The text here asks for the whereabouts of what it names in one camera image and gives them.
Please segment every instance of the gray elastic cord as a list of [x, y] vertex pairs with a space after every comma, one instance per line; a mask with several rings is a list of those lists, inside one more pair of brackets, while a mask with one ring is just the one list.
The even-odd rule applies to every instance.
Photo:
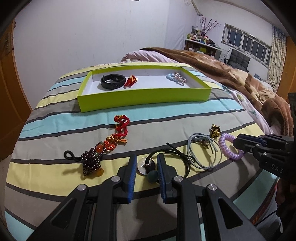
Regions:
[[[211, 160], [210, 160], [210, 165], [209, 165], [208, 167], [202, 165], [202, 164], [198, 161], [197, 157], [194, 155], [194, 153], [193, 153], [193, 151], [192, 151], [192, 149], [191, 149], [191, 146], [190, 146], [191, 142], [198, 142], [198, 141], [202, 141], [202, 140], [208, 140], [208, 141], [209, 141], [209, 143], [210, 143], [210, 147], [211, 147], [211, 151], [212, 151], [212, 154], [214, 154], [213, 149], [214, 149], [214, 151], [215, 151], [215, 158], [214, 158], [214, 161], [211, 162]], [[202, 134], [202, 133], [194, 133], [194, 134], [192, 134], [192, 135], [189, 137], [189, 139], [188, 139], [188, 143], [187, 143], [187, 155], [188, 155], [188, 159], [189, 159], [189, 161], [191, 162], [191, 164], [192, 164], [193, 166], [195, 166], [195, 167], [197, 167], [197, 168], [199, 168], [199, 169], [208, 170], [208, 169], [210, 169], [210, 168], [213, 168], [213, 167], [217, 166], [217, 165], [221, 162], [222, 154], [221, 154], [221, 157], [220, 157], [219, 162], [215, 165], [215, 162], [216, 162], [216, 159], [217, 159], [217, 152], [218, 152], [218, 150], [217, 150], [217, 148], [215, 147], [215, 145], [214, 145], [213, 142], [215, 142], [215, 143], [217, 144], [217, 146], [219, 147], [220, 152], [221, 152], [221, 148], [220, 148], [218, 142], [215, 141], [214, 139], [210, 138], [210, 137], [207, 136], [207, 135], [204, 135], [204, 134]]]

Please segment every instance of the black fitness band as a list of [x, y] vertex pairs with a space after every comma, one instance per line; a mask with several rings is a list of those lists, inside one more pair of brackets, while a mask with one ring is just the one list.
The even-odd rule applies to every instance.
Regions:
[[[113, 80], [116, 83], [108, 83], [106, 80]], [[119, 74], [109, 74], [101, 78], [101, 86], [108, 90], [115, 90], [126, 83], [126, 78]]]

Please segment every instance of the purple coil hair tie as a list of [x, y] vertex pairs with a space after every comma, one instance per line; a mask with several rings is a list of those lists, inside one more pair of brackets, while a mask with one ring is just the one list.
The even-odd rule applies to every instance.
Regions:
[[233, 160], [239, 160], [243, 157], [244, 152], [242, 150], [239, 150], [238, 154], [233, 153], [226, 145], [225, 141], [230, 141], [231, 143], [233, 143], [234, 139], [236, 137], [234, 137], [231, 134], [228, 133], [224, 133], [220, 136], [220, 139], [218, 141], [219, 146], [221, 147], [221, 151], [222, 153], [229, 159], [233, 159]]

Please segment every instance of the striped bedspread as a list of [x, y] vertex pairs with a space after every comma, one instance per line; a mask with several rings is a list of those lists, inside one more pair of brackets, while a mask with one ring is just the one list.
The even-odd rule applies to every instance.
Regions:
[[[183, 66], [202, 76], [189, 65], [171, 65]], [[263, 134], [223, 86], [213, 81], [207, 82], [212, 92], [206, 102], [147, 104], [81, 113], [76, 95], [84, 77], [89, 70], [108, 66], [112, 64], [61, 77], [26, 122], [12, 155], [5, 190], [5, 217], [16, 240], [25, 241], [79, 184], [94, 186], [115, 175], [119, 167], [127, 164], [131, 153], [139, 160], [163, 148], [166, 142], [185, 152], [188, 137], [194, 132], [208, 134], [212, 124], [220, 125], [223, 133], [234, 136]], [[80, 156], [114, 133], [113, 118], [121, 114], [131, 121], [128, 143], [103, 155], [101, 177], [85, 178], [81, 164], [65, 160], [64, 151], [71, 150]], [[192, 149], [200, 162], [209, 164], [210, 150], [198, 144], [192, 144]], [[179, 175], [184, 175], [185, 167], [180, 159], [167, 155], [166, 161]], [[223, 156], [222, 162], [210, 172], [193, 167], [188, 179], [202, 186], [216, 184], [251, 220], [263, 209], [276, 183], [276, 177], [262, 171], [250, 154], [235, 162]], [[158, 184], [149, 183], [139, 174], [134, 192], [130, 205], [118, 207], [117, 240], [175, 240], [176, 205], [165, 205]]]

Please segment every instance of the person's hand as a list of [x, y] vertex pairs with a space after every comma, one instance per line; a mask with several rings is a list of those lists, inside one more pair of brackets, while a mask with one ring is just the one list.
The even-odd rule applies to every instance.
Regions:
[[296, 211], [296, 185], [280, 178], [277, 184], [276, 203], [278, 204], [276, 215], [280, 217], [285, 230]]

